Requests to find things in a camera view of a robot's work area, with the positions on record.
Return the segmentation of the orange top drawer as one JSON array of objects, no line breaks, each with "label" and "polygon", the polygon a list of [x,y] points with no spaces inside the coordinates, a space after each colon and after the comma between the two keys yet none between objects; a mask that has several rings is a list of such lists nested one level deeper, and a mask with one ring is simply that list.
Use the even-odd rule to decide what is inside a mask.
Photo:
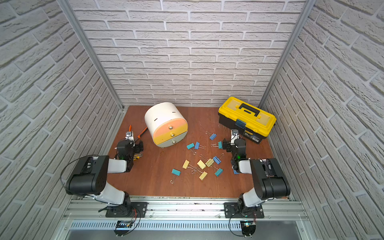
[{"label": "orange top drawer", "polygon": [[159,127],[157,127],[154,130],[152,136],[153,138],[157,138],[166,133],[174,134],[175,136],[178,136],[187,131],[188,131],[187,121],[183,118],[176,118],[173,120],[169,120],[161,124]]}]

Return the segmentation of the white round drawer cabinet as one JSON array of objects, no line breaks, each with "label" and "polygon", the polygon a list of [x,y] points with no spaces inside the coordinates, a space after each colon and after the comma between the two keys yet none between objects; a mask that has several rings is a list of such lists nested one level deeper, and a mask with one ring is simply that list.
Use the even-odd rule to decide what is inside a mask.
[{"label": "white round drawer cabinet", "polygon": [[[157,105],[151,107],[146,112],[145,123],[148,127],[148,130],[149,130],[151,136],[152,136],[154,130],[157,127],[159,127],[161,124],[163,124],[169,120],[173,120],[176,118],[185,119],[174,104],[169,103],[169,102],[164,102],[164,103],[160,103],[160,104],[157,104]],[[166,147],[173,146],[174,144],[176,144],[175,141],[173,141],[172,145],[165,144],[165,145],[160,145],[160,146],[157,145],[157,146],[160,148],[166,148]]]}]

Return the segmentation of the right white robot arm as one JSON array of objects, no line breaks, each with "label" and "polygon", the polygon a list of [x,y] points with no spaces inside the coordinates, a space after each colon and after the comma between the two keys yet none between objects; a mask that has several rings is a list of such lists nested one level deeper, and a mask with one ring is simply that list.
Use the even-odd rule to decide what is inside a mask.
[{"label": "right white robot arm", "polygon": [[248,216],[263,203],[291,194],[291,187],[277,159],[248,158],[246,141],[243,139],[236,139],[233,142],[223,140],[223,149],[232,153],[233,170],[241,174],[250,174],[253,179],[253,188],[241,194],[238,199],[237,213]]}]

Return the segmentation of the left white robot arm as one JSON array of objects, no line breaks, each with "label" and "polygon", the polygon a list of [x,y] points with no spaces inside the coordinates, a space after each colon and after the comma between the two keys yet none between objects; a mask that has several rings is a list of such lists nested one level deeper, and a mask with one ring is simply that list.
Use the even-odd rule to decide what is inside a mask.
[{"label": "left white robot arm", "polygon": [[129,194],[109,184],[107,176],[130,172],[135,156],[143,150],[142,141],[136,144],[133,140],[122,140],[117,144],[115,159],[108,155],[88,155],[75,160],[76,165],[64,185],[67,194],[91,197],[106,204],[99,211],[106,211],[107,218],[137,217],[138,211],[132,206]]}]

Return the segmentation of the yellow binder clip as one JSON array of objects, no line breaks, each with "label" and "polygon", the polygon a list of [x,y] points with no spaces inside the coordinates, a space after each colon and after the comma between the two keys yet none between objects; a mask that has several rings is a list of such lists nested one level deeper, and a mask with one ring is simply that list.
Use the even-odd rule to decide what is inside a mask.
[{"label": "yellow binder clip", "polygon": [[201,181],[203,181],[204,178],[208,175],[207,172],[202,172],[202,171],[200,171],[200,170],[198,170],[198,169],[194,169],[194,170],[192,170],[191,173],[192,173],[192,174],[199,174],[199,179],[200,179]]},{"label": "yellow binder clip", "polygon": [[204,163],[207,167],[211,167],[211,165],[214,163],[214,160],[213,160],[213,159],[208,159],[208,158],[204,157],[203,155],[200,155],[200,159],[203,161],[203,163]]},{"label": "yellow binder clip", "polygon": [[205,169],[207,166],[206,164],[202,161],[202,160],[199,160],[197,165],[199,166],[200,169]]},{"label": "yellow binder clip", "polygon": [[184,162],[182,168],[183,168],[183,169],[195,169],[195,167],[192,166],[192,165],[190,164],[190,161],[188,161],[188,160],[185,160],[185,162]]}]

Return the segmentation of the yellow middle drawer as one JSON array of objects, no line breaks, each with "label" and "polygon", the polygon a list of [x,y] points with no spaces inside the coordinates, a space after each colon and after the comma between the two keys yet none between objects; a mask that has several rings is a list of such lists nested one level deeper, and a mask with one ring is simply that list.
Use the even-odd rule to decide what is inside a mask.
[{"label": "yellow middle drawer", "polygon": [[182,139],[185,138],[187,135],[187,131],[180,132],[180,131],[168,131],[164,134],[154,136],[154,143],[158,146],[165,145],[165,144],[173,144],[173,141],[176,143],[180,142]]}]

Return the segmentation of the yellow utility knife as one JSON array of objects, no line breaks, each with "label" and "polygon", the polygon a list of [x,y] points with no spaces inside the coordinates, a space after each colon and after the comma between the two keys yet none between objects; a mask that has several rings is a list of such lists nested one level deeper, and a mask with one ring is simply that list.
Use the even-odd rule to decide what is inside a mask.
[{"label": "yellow utility knife", "polygon": [[140,159],[141,157],[143,157],[143,153],[134,154],[133,159],[134,159],[134,161],[136,161],[136,160]]}]

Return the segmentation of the yellow black toolbox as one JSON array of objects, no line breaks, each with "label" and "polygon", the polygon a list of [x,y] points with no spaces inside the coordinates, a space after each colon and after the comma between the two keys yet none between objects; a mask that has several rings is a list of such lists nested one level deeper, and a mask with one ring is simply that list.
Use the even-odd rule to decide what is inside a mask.
[{"label": "yellow black toolbox", "polygon": [[256,144],[266,139],[277,118],[235,97],[230,97],[219,108],[219,123],[229,129],[236,129],[243,137]]}]

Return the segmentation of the left controller board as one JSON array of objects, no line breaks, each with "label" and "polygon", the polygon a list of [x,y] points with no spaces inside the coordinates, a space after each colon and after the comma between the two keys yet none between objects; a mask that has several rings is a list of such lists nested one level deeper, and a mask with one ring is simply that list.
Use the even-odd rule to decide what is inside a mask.
[{"label": "left controller board", "polygon": [[123,237],[136,227],[133,221],[117,221],[114,233],[117,237]]}]

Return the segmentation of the controller board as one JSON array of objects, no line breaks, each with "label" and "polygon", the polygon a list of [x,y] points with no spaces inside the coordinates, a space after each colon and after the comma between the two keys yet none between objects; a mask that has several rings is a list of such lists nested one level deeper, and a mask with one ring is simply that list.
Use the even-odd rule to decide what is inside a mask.
[{"label": "controller board", "polygon": [[256,231],[256,223],[255,222],[246,222],[246,221],[241,221],[241,231],[243,236],[246,237],[252,237],[252,235]]},{"label": "controller board", "polygon": [[123,237],[136,227],[133,221],[117,221],[114,233],[117,237]]}]

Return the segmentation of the right controller board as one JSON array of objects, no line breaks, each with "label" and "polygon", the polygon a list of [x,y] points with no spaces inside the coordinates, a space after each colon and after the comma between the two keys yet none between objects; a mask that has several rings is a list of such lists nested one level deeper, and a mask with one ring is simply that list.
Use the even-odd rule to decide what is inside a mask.
[{"label": "right controller board", "polygon": [[256,231],[256,223],[255,222],[246,222],[246,221],[241,221],[241,231],[243,236],[246,237],[252,237],[252,235]]}]

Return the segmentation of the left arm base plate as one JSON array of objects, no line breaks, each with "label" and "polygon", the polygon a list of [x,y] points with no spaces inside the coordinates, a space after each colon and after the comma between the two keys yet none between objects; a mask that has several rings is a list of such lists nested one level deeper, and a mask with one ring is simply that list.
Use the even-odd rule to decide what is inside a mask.
[{"label": "left arm base plate", "polygon": [[148,202],[132,202],[129,205],[110,206],[107,208],[106,218],[144,218],[147,212]]}]

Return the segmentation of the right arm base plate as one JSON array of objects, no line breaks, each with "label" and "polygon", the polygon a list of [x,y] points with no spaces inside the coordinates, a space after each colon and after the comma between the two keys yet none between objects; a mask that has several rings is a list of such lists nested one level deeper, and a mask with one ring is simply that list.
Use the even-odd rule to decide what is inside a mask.
[{"label": "right arm base plate", "polygon": [[224,213],[229,218],[263,219],[265,217],[262,206],[248,208],[238,203],[224,203]]}]

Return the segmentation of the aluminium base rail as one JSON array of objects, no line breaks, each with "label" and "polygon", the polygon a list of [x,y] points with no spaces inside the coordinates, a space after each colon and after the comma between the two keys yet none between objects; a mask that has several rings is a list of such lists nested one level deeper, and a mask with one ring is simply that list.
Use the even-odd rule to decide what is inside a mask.
[{"label": "aluminium base rail", "polygon": [[[225,208],[225,203],[234,205],[237,198],[189,198],[189,197],[150,197],[132,196],[131,201],[146,202],[144,220],[202,220],[219,221],[233,209]],[[99,210],[105,205],[92,199],[71,200],[64,220],[106,220],[106,212]],[[275,199],[262,204],[259,211],[261,221],[308,221],[301,202]]]}]

